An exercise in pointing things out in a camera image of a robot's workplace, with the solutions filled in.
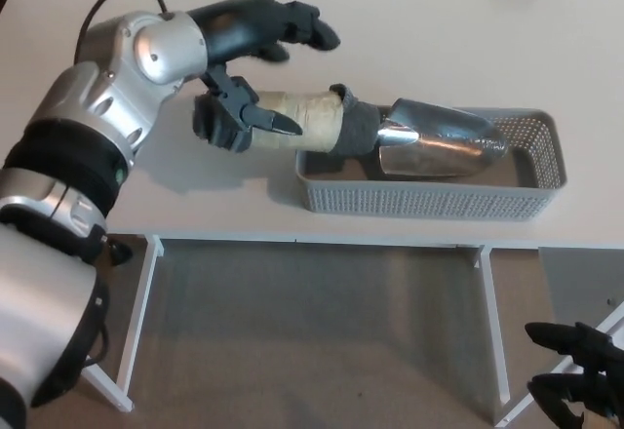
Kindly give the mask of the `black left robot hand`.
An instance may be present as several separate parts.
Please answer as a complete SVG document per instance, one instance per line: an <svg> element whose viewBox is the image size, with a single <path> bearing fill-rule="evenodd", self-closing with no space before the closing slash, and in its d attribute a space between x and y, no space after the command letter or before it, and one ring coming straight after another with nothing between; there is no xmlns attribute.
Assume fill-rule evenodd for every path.
<svg viewBox="0 0 624 429"><path fill-rule="evenodd" d="M208 55L200 77L207 91L195 97L193 131L213 146L233 152L251 147L253 130L299 137L303 130L291 117L260 107L259 97L241 76L230 76L226 64L241 57L285 62L284 42L331 51L340 44L335 31L320 19L318 8L292 1L226 0L192 10Z"/></svg>

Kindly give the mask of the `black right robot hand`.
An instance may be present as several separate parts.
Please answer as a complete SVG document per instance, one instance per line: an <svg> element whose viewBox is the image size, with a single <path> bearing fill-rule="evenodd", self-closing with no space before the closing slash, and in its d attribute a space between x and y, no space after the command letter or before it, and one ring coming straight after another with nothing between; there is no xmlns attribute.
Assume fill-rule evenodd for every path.
<svg viewBox="0 0 624 429"><path fill-rule="evenodd" d="M525 330L533 343L569 356L581 368L580 373L538 374L527 383L551 422L558 428L621 428L623 350L611 336L580 322L531 322Z"/></svg>

